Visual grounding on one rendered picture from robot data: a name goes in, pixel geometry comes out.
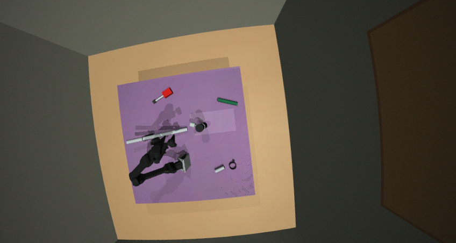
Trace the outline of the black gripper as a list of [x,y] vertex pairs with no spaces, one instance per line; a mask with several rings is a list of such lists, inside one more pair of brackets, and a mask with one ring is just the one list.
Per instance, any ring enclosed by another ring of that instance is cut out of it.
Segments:
[[166,136],[164,136],[163,138],[161,138],[161,142],[164,142],[164,144],[161,146],[161,151],[165,154],[166,153],[166,149],[168,149],[168,145],[170,147],[176,147],[176,143],[175,143],[175,135],[173,134],[172,135],[172,138],[169,139],[167,142],[165,142],[165,139],[166,139]]

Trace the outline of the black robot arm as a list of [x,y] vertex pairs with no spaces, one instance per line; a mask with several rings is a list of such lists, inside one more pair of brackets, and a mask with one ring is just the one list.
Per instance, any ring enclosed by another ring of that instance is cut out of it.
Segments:
[[160,163],[160,160],[164,155],[164,153],[161,151],[161,146],[163,144],[164,142],[161,142],[159,137],[156,137],[151,141],[151,145],[153,145],[151,150],[149,150],[145,155],[143,155],[137,167],[135,167],[135,169],[131,173],[129,173],[129,178],[134,186],[137,187],[140,184],[142,184],[145,180],[161,175],[163,173],[176,173],[177,170],[183,169],[183,163],[179,160],[175,163],[168,162],[160,169],[150,171],[149,173],[141,174],[141,172],[145,168],[150,167],[153,163]]

